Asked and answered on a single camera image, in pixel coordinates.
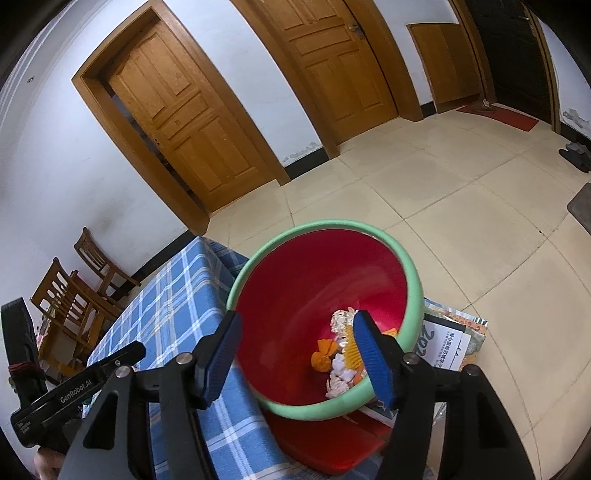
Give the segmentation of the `person's left hand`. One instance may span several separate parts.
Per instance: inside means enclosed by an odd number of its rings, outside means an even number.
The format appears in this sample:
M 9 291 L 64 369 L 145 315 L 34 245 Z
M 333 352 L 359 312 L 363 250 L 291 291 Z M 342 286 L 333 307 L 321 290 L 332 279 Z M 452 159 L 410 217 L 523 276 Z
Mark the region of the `person's left hand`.
M 54 450 L 40 447 L 34 456 L 35 475 L 39 480 L 57 480 L 65 456 Z

